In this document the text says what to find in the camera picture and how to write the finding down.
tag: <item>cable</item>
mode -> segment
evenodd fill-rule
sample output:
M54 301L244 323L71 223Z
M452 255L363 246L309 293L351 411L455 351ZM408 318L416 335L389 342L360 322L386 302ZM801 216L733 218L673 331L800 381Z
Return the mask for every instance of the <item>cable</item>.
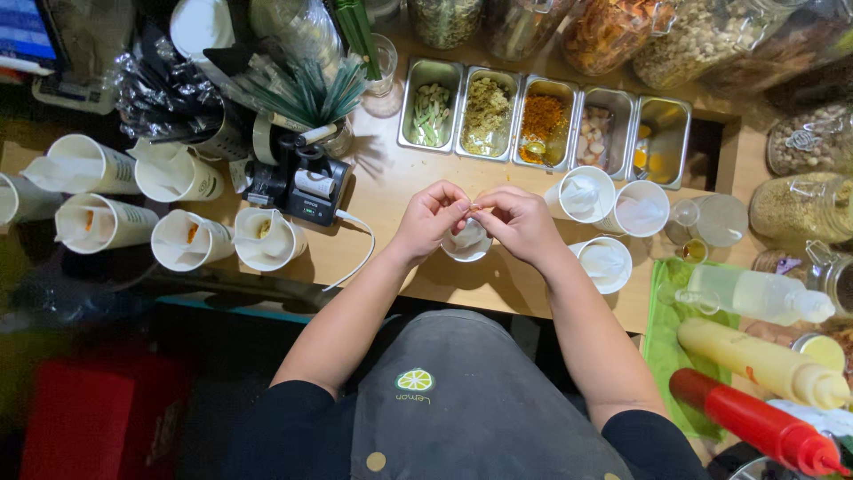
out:
M376 236L373 234L373 230L370 229L368 224L362 222L361 220L357 219L356 217L353 217L352 215L348 214L347 212L345 212L341 209L335 210L334 216L338 217L339 219L345 219L345 220L353 221L353 222L364 225L364 228L368 229L368 231L370 232L370 251L368 252L368 256L364 257L364 260L362 260L362 262L358 264L358 266L355 268L355 270L347 273L345 277L343 277L342 279L338 280L337 282L329 285L328 287L326 287L322 291L329 291L329 290L333 289L334 287L337 287L338 285L343 283L344 280L347 280L349 277L352 277L353 275L355 275L355 273L358 272L358 270L360 270L361 267L363 267L365 263L367 263L368 258L370 258L370 256L373 254L373 250L376 247Z

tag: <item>red box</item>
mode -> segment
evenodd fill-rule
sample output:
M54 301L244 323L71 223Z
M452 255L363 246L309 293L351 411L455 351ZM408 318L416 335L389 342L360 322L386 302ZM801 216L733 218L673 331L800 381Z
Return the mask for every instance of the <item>red box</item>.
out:
M182 364L148 353L44 362L20 478L173 478L190 381Z

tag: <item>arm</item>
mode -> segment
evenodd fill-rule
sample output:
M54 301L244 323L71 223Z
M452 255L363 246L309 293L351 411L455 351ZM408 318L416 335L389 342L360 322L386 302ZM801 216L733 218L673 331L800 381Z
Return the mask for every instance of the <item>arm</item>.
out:
M648 410L666 416L652 373L604 297L557 232L540 196L503 186L475 200L473 214L513 255L545 278L566 368L601 430L613 415Z
M464 227L470 204L459 187L446 181L415 194L388 246L302 330L270 386L304 380L337 398L409 271L438 248L448 229L458 233Z

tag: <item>lemon logo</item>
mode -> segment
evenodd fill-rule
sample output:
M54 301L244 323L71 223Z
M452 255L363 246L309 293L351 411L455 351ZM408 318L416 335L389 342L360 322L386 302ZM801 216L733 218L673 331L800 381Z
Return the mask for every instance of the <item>lemon logo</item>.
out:
M411 392L426 392L432 389L434 384L435 381L432 379L432 375L421 368L413 368L408 372L397 375L397 379L394 381L394 385L398 389Z

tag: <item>red squeeze bottle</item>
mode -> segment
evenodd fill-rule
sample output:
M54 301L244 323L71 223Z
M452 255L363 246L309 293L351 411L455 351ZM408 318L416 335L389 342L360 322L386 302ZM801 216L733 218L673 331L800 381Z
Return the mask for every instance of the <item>red squeeze bottle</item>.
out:
M692 368L670 378L670 392L785 468L817 477L849 476L835 443L815 427Z

